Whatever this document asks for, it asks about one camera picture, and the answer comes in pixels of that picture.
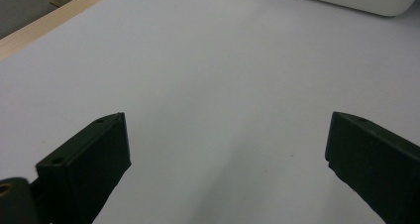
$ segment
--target wooden edge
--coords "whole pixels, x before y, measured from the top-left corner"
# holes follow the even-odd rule
[[[101,0],[73,0],[0,40],[0,61]]]

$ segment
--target white tabletop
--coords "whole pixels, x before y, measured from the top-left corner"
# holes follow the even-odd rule
[[[420,144],[420,4],[104,0],[0,62],[0,179],[96,118],[133,165],[95,223],[383,223],[324,159],[331,114]]]

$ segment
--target black plastic part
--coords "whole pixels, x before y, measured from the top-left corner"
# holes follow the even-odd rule
[[[26,179],[12,177],[0,181],[0,223],[41,224]]]
[[[37,164],[52,223],[92,223],[131,165],[123,113],[100,118]]]
[[[90,224],[131,165],[124,113],[100,118],[37,164],[0,180],[0,224]]]
[[[387,224],[420,223],[420,148],[373,122],[333,113],[326,160]]]

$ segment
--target screw hole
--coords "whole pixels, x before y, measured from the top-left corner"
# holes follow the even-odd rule
[[[53,165],[60,165],[63,161],[64,161],[63,158],[56,158],[56,159],[52,160],[52,164]]]
[[[0,184],[0,197],[10,192],[12,185],[10,183]]]

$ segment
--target white table surface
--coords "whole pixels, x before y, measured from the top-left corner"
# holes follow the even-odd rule
[[[125,112],[95,223],[383,223],[324,159],[331,114],[420,144],[420,4],[104,0],[0,61],[0,178]]]

